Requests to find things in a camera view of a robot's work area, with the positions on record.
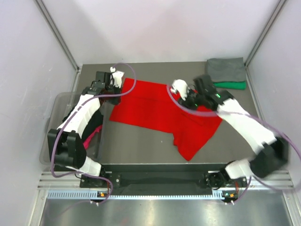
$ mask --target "metal floor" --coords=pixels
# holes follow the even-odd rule
[[[131,64],[137,79],[172,83],[174,79],[192,79],[205,71],[204,62]],[[109,71],[112,65],[83,65],[78,91],[91,84],[96,71]],[[132,77],[126,66],[118,66]],[[250,114],[256,110],[250,90],[231,90],[234,97]],[[112,107],[107,108],[110,115]],[[150,129],[125,125],[105,119],[101,163],[186,163],[173,146],[173,136]],[[253,154],[247,142],[226,122],[194,156],[194,163],[220,163]],[[76,203],[76,200],[47,200],[42,226],[290,226],[292,221],[282,193],[268,190],[248,191],[234,206],[221,201],[206,200],[109,200],[96,207],[87,203],[77,205],[57,220],[55,218]]]

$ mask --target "white backdrop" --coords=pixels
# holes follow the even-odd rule
[[[250,53],[278,0],[44,0],[78,64]]]
[[[289,0],[250,64],[265,119],[301,149],[301,2]],[[301,162],[292,150],[290,174],[296,185]]]
[[[33,0],[0,1],[0,225],[24,226],[54,98],[75,71]]]

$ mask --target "green folded cloth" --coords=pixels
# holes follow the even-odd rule
[[[225,81],[225,82],[214,82],[215,87],[224,88],[224,89],[241,89],[246,88],[246,81]]]

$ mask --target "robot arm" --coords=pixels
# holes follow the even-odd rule
[[[190,89],[183,80],[173,82],[171,91],[179,92],[181,96],[178,102],[189,109],[195,110],[204,105],[216,111],[220,118],[227,121],[248,142],[255,153],[253,159],[233,161],[219,171],[218,177],[224,185],[241,177],[255,175],[264,178],[287,164],[287,141],[248,117],[249,113],[228,91],[218,92],[209,75],[199,76],[194,79],[194,83],[197,92]]]
[[[106,99],[93,98],[100,94],[120,94],[122,86],[123,72],[115,71],[111,68],[110,73],[97,72],[96,80],[92,82],[90,87],[86,87],[67,120],[57,129],[51,129],[48,132],[49,156],[52,156],[52,150],[56,136],[68,119],[74,115],[72,120],[64,128],[63,133],[57,145],[55,154],[55,164],[65,166],[67,168],[81,171],[93,176],[99,176],[102,169],[101,164],[87,157],[86,150],[81,140],[83,131],[88,125],[92,115],[99,110],[104,101],[117,105],[120,102],[119,97],[110,97]]]

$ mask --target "plastic bin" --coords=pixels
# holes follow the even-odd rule
[[[66,92],[57,95],[53,104],[53,109],[50,115],[49,124],[44,138],[42,150],[40,153],[40,162],[44,165],[50,165],[49,150],[47,133],[50,129],[56,129],[62,124],[63,118],[68,115],[71,109],[76,106],[79,101],[81,93],[79,92]],[[87,149],[87,156],[94,161],[99,161],[101,158],[100,152],[100,138],[101,131],[96,133],[92,138],[89,148]]]

